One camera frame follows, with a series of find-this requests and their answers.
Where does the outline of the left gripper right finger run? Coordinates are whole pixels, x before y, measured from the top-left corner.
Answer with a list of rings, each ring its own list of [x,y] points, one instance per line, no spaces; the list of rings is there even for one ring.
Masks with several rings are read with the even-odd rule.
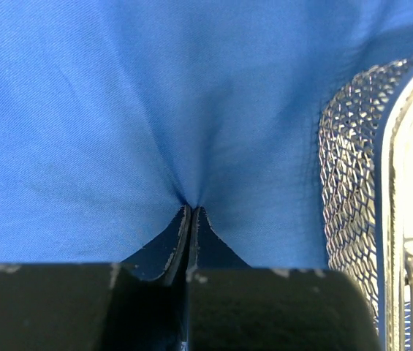
[[[192,217],[188,287],[190,350],[379,350],[365,299],[344,273],[252,268]]]

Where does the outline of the blue surgical drape cloth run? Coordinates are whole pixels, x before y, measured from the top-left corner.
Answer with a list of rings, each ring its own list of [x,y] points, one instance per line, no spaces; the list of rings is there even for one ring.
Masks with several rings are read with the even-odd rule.
[[[319,112],[413,55],[413,1],[0,1],[0,263],[119,261],[188,204],[326,266]]]

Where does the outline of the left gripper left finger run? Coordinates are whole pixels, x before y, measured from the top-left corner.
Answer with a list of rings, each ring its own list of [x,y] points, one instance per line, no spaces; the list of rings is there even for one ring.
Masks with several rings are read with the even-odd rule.
[[[179,350],[192,210],[116,263],[0,263],[0,350]]]

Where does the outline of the metal mesh instrument tray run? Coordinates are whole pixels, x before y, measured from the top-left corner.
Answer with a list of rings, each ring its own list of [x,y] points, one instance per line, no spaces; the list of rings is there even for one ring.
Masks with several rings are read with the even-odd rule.
[[[319,121],[329,266],[361,289],[383,350],[413,350],[413,56],[343,85]]]

